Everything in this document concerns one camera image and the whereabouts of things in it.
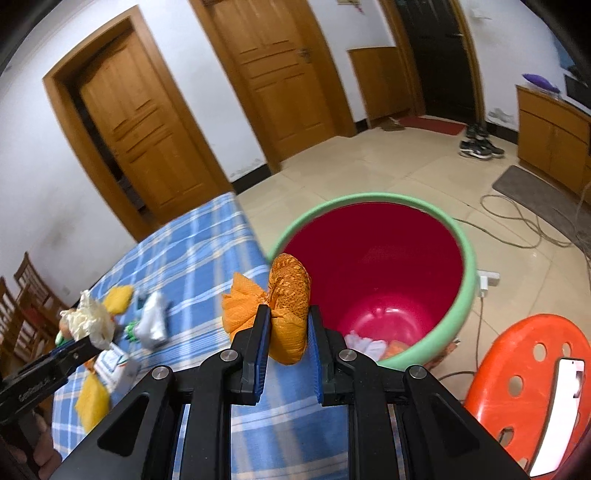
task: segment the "cabinet door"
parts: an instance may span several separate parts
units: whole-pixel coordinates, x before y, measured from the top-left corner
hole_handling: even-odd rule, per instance
[[[585,167],[583,170],[583,181],[581,182],[581,186],[579,188],[579,194],[583,193],[583,189],[587,186],[587,184],[591,181],[591,168]],[[585,202],[591,203],[591,187],[587,190],[585,194]]]
[[[548,173],[573,192],[578,192],[583,178],[586,157],[587,144],[556,127]]]
[[[553,129],[552,124],[522,110],[519,113],[518,157],[548,173]]]

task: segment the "red doormat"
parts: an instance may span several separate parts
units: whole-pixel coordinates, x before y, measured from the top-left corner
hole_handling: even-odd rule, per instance
[[[405,116],[398,121],[407,128],[421,128],[423,130],[430,130],[431,132],[453,135],[454,137],[466,128],[464,124],[435,120],[433,118],[423,118],[421,116]]]

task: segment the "tiled floor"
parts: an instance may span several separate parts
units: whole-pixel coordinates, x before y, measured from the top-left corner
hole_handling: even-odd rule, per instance
[[[480,197],[511,164],[517,147],[493,138],[506,158],[481,162],[457,155],[460,137],[418,129],[402,132],[366,131],[353,138],[335,137],[283,162],[280,174],[239,195],[239,200],[265,251],[283,230],[312,207],[349,193],[396,192],[424,199],[452,216],[476,223],[514,243],[537,242],[522,222],[502,220],[482,209]],[[514,215],[508,202],[488,199],[502,215]],[[522,209],[527,217],[534,215]],[[541,220],[545,232],[566,241]],[[574,321],[591,338],[591,294],[583,254],[547,241],[534,250],[504,245],[487,234],[462,225],[472,241],[478,267],[501,273],[484,304],[480,359],[495,338],[513,323],[534,313],[557,313]],[[434,372],[443,375],[475,367],[479,301],[460,333],[462,343]],[[470,376],[444,383],[463,398]]]

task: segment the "phone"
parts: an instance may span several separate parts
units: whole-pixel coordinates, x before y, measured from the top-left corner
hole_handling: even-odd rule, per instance
[[[554,472],[560,466],[576,427],[584,370],[583,360],[561,358],[556,364],[544,433],[528,472],[531,477]]]

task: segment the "sneaker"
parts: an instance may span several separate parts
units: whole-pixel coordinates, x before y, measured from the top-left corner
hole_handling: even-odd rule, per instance
[[[476,140],[481,146],[491,151],[493,158],[505,158],[505,150],[495,147],[490,140]]]
[[[479,124],[469,125],[466,128],[466,136],[472,140],[476,140],[477,138],[488,138],[488,132],[486,128],[483,128]]]
[[[482,161],[490,160],[492,158],[492,152],[475,141],[461,142],[460,155],[462,157],[477,158]]]

